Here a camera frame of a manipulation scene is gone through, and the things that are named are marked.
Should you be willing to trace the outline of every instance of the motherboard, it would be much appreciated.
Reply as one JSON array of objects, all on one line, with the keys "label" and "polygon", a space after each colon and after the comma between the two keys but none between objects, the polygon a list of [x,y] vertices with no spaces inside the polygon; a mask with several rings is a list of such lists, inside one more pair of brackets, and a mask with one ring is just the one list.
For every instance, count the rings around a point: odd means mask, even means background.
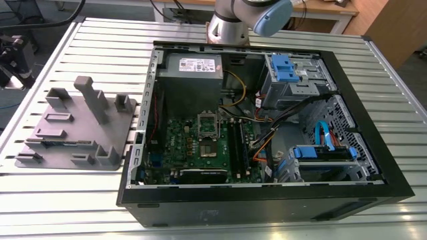
[{"label": "motherboard", "polygon": [[[204,133],[216,133],[201,137]],[[209,174],[219,183],[260,183],[260,167],[251,162],[249,142],[253,124],[247,121],[208,118],[169,119],[163,154],[151,153],[152,184],[203,183],[195,175]]]}]

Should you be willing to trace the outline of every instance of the blue cable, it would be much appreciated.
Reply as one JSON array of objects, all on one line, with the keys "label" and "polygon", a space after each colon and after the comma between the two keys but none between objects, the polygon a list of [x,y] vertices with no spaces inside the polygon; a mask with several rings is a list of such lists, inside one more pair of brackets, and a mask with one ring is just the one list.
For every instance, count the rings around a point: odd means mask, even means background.
[{"label": "blue cable", "polygon": [[315,144],[320,145],[320,128],[323,128],[324,132],[324,143],[328,147],[329,151],[335,151],[335,147],[332,144],[332,139],[331,139],[331,134],[329,134],[329,127],[325,121],[320,120],[315,124],[315,129],[313,129],[313,135],[315,135]]},{"label": "blue cable", "polygon": [[0,109],[8,109],[8,108],[13,108],[14,106],[20,105],[21,103],[17,103],[14,105],[10,106],[0,106]]}]

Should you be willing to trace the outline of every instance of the ram slot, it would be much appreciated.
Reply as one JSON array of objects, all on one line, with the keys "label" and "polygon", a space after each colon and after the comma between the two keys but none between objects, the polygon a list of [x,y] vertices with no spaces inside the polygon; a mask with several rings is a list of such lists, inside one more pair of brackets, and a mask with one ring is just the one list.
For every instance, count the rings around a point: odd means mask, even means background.
[{"label": "ram slot", "polygon": [[244,175],[248,175],[249,171],[249,158],[248,158],[248,144],[245,140],[245,129],[243,127],[243,123],[239,123],[240,127],[240,139],[241,139],[241,152],[243,152],[243,167],[244,167]]},{"label": "ram slot", "polygon": [[241,178],[247,173],[247,169],[243,157],[243,133],[240,129],[240,123],[229,122],[227,125],[227,132],[231,173],[233,176],[236,176],[236,178]]}]

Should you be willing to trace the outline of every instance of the slotted aluminum table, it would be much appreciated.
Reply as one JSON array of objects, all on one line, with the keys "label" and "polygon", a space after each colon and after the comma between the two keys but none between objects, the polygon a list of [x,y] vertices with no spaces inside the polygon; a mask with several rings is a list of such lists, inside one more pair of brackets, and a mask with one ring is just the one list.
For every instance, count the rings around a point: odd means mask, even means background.
[{"label": "slotted aluminum table", "polygon": [[205,27],[96,18],[71,24],[0,137],[0,237],[427,239],[425,111],[375,45],[357,36],[283,31],[269,38],[251,33],[249,41],[253,46],[335,52],[416,194],[399,204],[377,206],[333,222],[149,229],[116,206],[121,168],[87,171],[14,167],[13,156],[48,106],[48,89],[67,88],[77,95],[73,80],[84,75],[93,78],[93,88],[101,89],[105,97],[127,93],[141,102],[153,40],[204,43]]}]

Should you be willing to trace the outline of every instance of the green motherboard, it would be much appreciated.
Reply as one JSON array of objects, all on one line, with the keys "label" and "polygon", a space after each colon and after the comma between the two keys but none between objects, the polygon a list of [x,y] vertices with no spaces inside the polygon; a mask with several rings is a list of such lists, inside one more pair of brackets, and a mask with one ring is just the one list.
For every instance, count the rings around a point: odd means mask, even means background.
[{"label": "green motherboard", "polygon": [[[212,132],[217,124],[217,138],[200,139],[199,127],[204,132]],[[243,138],[247,145],[255,139],[253,124],[248,122],[236,123],[243,128]],[[225,183],[259,183],[260,166],[251,163],[249,167],[244,167],[247,171],[243,174],[236,174],[236,163],[231,159],[233,151],[229,146],[229,126],[231,122],[227,120],[219,123],[209,121],[200,121],[196,118],[191,119],[169,119],[165,131],[165,145],[161,158],[161,166],[152,168],[152,178],[156,184],[173,184],[171,177],[177,174],[181,169],[221,169],[227,171]],[[244,151],[245,161],[252,160],[248,156],[248,151]]]}]

